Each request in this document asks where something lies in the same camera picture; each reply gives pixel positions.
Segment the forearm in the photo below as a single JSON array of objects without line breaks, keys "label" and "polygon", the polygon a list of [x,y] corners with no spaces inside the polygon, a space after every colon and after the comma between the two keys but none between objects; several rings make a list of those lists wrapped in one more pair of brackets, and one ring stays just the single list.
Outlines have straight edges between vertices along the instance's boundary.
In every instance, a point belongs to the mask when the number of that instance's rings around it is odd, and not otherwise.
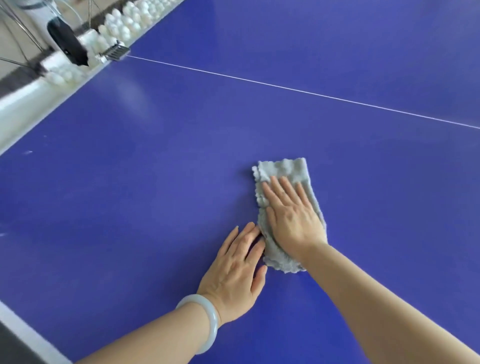
[{"label": "forearm", "polygon": [[204,308],[187,303],[78,364],[186,364],[207,341],[209,330]]},{"label": "forearm", "polygon": [[480,356],[329,245],[302,262],[374,364],[475,364]]}]

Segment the blue table tennis table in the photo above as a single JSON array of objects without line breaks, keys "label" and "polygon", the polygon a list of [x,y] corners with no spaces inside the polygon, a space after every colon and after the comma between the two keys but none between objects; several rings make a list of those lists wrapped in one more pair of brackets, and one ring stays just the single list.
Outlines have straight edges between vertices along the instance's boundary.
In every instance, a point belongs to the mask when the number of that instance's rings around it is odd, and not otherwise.
[{"label": "blue table tennis table", "polygon": [[[0,157],[0,300],[76,361],[172,310],[251,167],[306,157],[329,242],[480,351],[480,3],[186,0]],[[192,363],[367,363],[306,273]]]}]

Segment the microfiber towel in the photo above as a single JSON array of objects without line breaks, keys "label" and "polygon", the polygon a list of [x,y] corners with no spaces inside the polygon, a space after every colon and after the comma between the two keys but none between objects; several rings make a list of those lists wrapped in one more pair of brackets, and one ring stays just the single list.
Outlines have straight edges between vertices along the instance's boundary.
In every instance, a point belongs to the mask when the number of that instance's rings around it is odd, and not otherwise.
[{"label": "microfiber towel", "polygon": [[252,167],[252,170],[253,177],[255,178],[255,196],[257,197],[257,203],[260,208],[258,213],[258,226],[265,237],[265,264],[285,273],[297,273],[300,270],[305,270],[299,262],[293,260],[282,248],[280,248],[273,237],[272,228],[268,223],[265,210],[269,203],[264,195],[262,182],[270,183],[271,176],[276,176],[278,178],[286,176],[292,185],[301,182],[313,209],[320,218],[326,231],[324,216],[318,206],[312,186],[310,185],[307,161],[305,158],[298,158],[295,160],[284,159],[278,162],[258,162],[258,166]]}]

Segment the white bangle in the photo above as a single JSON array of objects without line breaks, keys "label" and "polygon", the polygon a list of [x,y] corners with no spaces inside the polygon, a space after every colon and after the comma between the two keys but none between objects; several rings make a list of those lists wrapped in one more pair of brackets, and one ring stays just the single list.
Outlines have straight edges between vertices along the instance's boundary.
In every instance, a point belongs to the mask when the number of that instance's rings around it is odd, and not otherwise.
[{"label": "white bangle", "polygon": [[205,351],[210,349],[215,341],[216,332],[218,330],[218,314],[213,304],[206,299],[205,297],[199,294],[191,294],[183,298],[175,309],[182,307],[184,304],[189,302],[195,302],[201,305],[205,312],[207,312],[208,320],[210,321],[210,333],[208,334],[207,342],[199,349],[196,355],[203,354]]}]

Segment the hand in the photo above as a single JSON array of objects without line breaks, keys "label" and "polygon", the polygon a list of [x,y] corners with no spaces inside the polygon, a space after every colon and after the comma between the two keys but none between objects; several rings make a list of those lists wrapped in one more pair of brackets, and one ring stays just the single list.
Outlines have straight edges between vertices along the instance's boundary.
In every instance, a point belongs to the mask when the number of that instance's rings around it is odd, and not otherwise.
[{"label": "hand", "polygon": [[272,187],[262,183],[268,222],[278,244],[295,260],[304,264],[311,248],[327,242],[325,229],[301,183],[293,188],[286,177],[271,178]]},{"label": "hand", "polygon": [[253,222],[248,223],[240,234],[238,226],[233,229],[200,282],[197,294],[215,306],[220,317],[219,327],[247,313],[265,285],[267,267],[260,267],[255,274],[265,241],[261,239],[248,253],[259,234],[260,230]]}]

